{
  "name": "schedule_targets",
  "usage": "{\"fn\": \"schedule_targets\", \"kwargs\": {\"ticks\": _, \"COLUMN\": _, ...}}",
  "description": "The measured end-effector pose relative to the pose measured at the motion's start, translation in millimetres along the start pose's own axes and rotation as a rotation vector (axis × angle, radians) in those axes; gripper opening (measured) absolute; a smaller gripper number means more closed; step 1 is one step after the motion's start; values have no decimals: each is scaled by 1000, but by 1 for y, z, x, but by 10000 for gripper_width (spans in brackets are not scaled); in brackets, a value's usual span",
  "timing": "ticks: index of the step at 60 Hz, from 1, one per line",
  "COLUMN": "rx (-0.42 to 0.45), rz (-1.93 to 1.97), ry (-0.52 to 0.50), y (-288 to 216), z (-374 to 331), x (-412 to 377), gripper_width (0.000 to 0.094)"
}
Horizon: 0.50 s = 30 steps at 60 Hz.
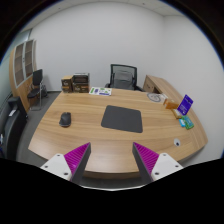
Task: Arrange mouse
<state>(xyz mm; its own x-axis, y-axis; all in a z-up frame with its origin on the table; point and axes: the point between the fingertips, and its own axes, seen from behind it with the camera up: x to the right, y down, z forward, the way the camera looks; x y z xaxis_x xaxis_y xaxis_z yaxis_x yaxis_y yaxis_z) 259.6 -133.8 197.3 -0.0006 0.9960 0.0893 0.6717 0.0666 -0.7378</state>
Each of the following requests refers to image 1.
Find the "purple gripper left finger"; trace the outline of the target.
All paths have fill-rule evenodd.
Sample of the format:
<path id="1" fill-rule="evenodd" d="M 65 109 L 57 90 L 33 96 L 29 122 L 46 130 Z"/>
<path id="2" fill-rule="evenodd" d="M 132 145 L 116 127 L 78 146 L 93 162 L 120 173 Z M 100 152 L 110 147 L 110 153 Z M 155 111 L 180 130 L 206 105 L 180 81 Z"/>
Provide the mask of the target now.
<path id="1" fill-rule="evenodd" d="M 81 145 L 65 155 L 57 153 L 41 169 L 48 171 L 72 183 L 79 184 L 89 156 L 91 154 L 91 143 Z"/>

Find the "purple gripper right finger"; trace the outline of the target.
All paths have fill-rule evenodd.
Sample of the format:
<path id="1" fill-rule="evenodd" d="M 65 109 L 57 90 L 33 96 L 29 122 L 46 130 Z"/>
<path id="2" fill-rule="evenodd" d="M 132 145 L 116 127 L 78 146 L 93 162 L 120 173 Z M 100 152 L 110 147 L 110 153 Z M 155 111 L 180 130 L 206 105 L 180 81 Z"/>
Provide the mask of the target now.
<path id="1" fill-rule="evenodd" d="M 158 154 L 134 142 L 132 153 L 144 184 L 152 183 L 182 169 L 182 166 L 169 154 Z"/>

